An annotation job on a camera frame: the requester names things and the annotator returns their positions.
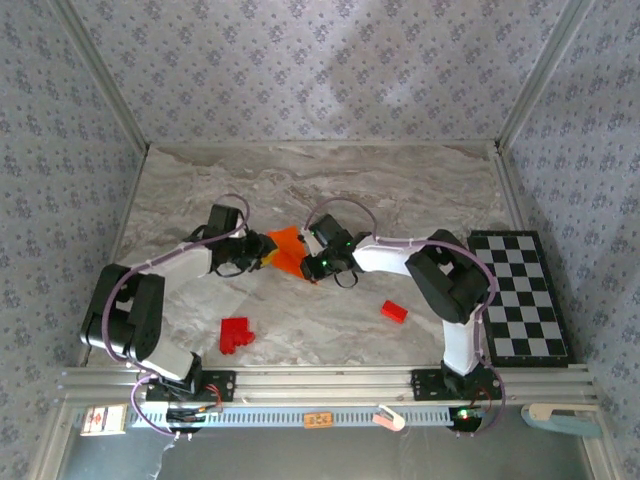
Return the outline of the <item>orange cloth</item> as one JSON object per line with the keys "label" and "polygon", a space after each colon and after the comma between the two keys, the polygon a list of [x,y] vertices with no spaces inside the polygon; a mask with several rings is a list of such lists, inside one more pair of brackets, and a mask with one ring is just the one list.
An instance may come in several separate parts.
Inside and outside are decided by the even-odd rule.
{"label": "orange cloth", "polygon": [[267,236],[275,243],[279,253],[269,264],[274,268],[302,280],[308,281],[301,269],[304,258],[308,255],[305,243],[301,240],[300,230],[289,226],[281,230],[273,230]]}

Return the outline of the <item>small red brick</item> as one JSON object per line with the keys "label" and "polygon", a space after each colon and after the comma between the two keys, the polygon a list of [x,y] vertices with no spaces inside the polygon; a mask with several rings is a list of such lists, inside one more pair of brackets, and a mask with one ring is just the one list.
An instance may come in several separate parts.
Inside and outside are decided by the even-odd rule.
{"label": "small red brick", "polygon": [[408,315],[408,310],[391,300],[386,300],[380,309],[380,313],[397,324],[403,324]]}

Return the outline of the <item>red stepped block stack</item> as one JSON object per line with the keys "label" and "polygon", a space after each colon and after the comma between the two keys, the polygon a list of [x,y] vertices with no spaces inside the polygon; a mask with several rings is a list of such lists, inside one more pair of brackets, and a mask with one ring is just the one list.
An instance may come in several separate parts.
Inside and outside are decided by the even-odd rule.
{"label": "red stepped block stack", "polygon": [[239,346],[247,346],[255,340],[249,328],[247,317],[233,317],[221,320],[219,351],[223,355],[234,354]]}

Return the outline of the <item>black and white checkerboard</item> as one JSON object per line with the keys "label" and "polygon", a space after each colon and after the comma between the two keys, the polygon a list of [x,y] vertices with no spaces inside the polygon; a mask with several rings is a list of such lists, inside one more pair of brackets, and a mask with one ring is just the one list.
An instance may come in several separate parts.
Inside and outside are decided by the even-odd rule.
{"label": "black and white checkerboard", "polygon": [[575,355],[535,231],[474,230],[469,249],[497,280],[483,314],[492,363],[498,368],[566,368]]}

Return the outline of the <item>white card with red print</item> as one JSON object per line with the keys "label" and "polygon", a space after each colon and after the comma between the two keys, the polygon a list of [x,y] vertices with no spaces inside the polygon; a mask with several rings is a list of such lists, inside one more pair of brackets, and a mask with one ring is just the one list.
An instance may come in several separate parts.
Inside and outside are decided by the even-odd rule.
{"label": "white card with red print", "polygon": [[128,407],[125,404],[89,407],[82,418],[81,436],[111,436],[124,434]]}

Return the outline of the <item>light blue and beige tool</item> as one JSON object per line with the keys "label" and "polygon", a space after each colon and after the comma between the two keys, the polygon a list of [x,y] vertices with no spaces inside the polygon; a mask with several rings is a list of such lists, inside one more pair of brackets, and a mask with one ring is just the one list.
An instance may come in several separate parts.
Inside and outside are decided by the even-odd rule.
{"label": "light blue and beige tool", "polygon": [[595,413],[596,405],[532,403],[521,408],[521,417],[531,428],[584,438],[601,438],[602,427],[585,416]]}

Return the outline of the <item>aluminium frame rail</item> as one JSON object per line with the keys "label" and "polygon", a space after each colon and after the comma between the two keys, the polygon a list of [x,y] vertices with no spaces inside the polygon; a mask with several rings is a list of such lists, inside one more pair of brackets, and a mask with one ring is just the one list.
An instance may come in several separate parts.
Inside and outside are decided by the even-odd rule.
{"label": "aluminium frame rail", "polygon": [[[414,403],[412,366],[258,366],[235,367],[231,406],[408,406]],[[129,399],[135,370],[69,368],[57,396],[79,405]],[[598,390],[584,365],[565,369],[507,368],[501,371],[506,402],[596,404]]]}

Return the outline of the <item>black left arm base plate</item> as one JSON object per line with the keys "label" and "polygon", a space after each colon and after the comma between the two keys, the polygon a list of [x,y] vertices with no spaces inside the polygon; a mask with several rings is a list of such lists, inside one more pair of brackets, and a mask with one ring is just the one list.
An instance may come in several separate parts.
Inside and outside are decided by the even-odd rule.
{"label": "black left arm base plate", "polygon": [[202,370],[184,380],[161,377],[149,382],[146,400],[151,402],[232,402],[236,372],[233,370]]}

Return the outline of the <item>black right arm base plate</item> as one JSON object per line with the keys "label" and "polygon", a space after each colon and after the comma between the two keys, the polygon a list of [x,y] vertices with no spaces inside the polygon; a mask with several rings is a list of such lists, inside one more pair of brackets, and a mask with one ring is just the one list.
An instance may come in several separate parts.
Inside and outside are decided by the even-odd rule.
{"label": "black right arm base plate", "polygon": [[410,385],[415,401],[501,400],[503,397],[496,376],[482,366],[465,377],[441,368],[414,369]]}

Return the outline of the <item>aluminium corner post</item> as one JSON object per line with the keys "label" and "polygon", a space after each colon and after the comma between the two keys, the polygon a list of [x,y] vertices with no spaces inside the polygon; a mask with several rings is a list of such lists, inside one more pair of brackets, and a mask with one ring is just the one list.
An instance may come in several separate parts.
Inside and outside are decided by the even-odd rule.
{"label": "aluminium corner post", "polygon": [[47,0],[47,2],[87,67],[124,135],[133,148],[145,156],[148,151],[148,142],[72,1]]}
{"label": "aluminium corner post", "polygon": [[565,7],[516,98],[498,136],[496,149],[504,155],[526,124],[568,47],[596,0],[567,0]]}

